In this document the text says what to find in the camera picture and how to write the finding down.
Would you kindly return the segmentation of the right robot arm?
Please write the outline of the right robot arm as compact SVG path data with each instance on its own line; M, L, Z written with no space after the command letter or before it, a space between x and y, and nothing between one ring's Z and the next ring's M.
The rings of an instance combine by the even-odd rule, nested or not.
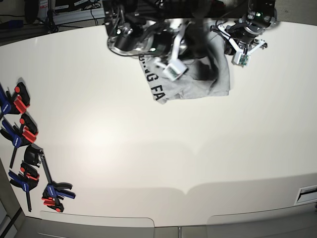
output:
M190 0L104 0L107 46L123 57L201 57Z

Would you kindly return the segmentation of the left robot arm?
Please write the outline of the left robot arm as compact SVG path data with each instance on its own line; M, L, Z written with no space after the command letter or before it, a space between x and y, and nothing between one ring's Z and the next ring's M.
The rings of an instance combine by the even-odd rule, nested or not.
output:
M218 20L210 27L225 41L224 53L234 55L239 49L247 54L252 48L267 48L257 37L277 22L277 10L274 0L247 0L247 11L234 25L220 23Z

